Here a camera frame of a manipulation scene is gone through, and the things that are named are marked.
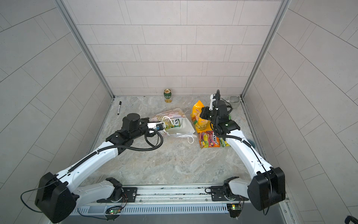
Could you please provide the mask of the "white paper bag pig print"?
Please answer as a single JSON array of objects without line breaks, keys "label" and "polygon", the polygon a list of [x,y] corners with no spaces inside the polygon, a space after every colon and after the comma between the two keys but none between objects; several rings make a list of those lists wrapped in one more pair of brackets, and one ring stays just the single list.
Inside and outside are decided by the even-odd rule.
[{"label": "white paper bag pig print", "polygon": [[189,144],[194,143],[195,129],[180,108],[159,113],[151,117],[150,121],[164,123],[164,130],[159,131],[161,134],[176,138],[187,138]]}]

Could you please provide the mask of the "orange yellow snack bag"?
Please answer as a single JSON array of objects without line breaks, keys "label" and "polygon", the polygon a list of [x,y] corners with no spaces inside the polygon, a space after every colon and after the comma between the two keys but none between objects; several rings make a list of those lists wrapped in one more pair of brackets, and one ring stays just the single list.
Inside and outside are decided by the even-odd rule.
[{"label": "orange yellow snack bag", "polygon": [[195,121],[202,120],[200,117],[204,104],[199,100],[192,108],[191,120],[194,124]]}]

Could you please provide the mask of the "large yellow snack bag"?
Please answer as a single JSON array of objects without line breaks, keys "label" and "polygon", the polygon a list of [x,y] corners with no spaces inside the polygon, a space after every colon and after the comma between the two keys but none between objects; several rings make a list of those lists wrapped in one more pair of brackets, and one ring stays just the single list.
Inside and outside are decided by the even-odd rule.
[{"label": "large yellow snack bag", "polygon": [[194,122],[194,126],[197,133],[212,131],[211,124],[212,123],[209,120],[205,119]]}]

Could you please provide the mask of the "orange blue snack bag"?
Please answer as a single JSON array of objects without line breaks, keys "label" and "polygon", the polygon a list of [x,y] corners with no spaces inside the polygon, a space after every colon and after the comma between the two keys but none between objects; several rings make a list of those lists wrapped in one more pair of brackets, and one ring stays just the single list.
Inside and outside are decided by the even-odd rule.
[{"label": "orange blue snack bag", "polygon": [[198,137],[200,148],[220,147],[220,141],[213,131],[201,132]]}]

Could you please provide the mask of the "green savoria snack bag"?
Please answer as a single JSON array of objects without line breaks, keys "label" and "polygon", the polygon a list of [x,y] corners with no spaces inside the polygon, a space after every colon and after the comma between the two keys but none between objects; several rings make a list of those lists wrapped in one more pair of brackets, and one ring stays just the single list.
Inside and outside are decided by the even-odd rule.
[{"label": "green savoria snack bag", "polygon": [[224,140],[223,138],[219,138],[220,141],[220,146],[221,147],[229,147],[230,145],[227,143],[226,140]]}]

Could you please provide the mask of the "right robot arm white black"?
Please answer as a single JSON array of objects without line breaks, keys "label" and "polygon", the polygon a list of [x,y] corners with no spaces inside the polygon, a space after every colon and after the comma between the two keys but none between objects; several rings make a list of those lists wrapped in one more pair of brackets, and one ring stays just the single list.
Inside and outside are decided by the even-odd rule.
[{"label": "right robot arm white black", "polygon": [[231,177],[224,182],[223,192],[228,200],[247,198],[258,211],[268,213],[269,208],[285,200],[285,174],[281,168],[273,168],[248,142],[239,125],[229,118],[232,106],[217,91],[210,97],[210,105],[200,114],[210,121],[215,136],[225,140],[237,153],[247,168],[250,181]]}]

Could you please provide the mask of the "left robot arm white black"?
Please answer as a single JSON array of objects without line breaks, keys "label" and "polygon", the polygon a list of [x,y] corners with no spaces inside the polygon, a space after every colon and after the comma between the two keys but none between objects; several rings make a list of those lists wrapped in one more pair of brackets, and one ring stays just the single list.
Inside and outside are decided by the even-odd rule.
[{"label": "left robot arm white black", "polygon": [[139,114],[128,114],[123,118],[122,128],[107,137],[99,148],[57,174],[46,173],[39,181],[34,204],[56,224],[73,210],[94,201],[127,202],[122,184],[115,178],[85,187],[80,184],[126,149],[139,152],[158,149],[164,142],[160,132],[165,128],[164,121],[151,122]]}]

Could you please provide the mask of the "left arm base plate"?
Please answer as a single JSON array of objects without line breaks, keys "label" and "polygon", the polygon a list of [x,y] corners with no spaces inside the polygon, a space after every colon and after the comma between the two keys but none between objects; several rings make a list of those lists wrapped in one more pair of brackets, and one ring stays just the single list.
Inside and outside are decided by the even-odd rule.
[{"label": "left arm base plate", "polygon": [[135,202],[138,188],[116,187],[109,198],[97,200],[97,203],[133,203]]}]

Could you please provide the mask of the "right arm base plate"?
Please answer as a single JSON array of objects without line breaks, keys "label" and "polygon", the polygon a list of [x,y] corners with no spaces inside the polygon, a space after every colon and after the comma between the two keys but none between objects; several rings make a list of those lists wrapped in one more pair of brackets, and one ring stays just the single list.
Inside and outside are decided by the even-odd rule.
[{"label": "right arm base plate", "polygon": [[226,185],[223,186],[211,186],[209,188],[209,194],[214,202],[226,202],[226,201],[241,201],[243,198],[239,195],[234,195],[230,188]]}]

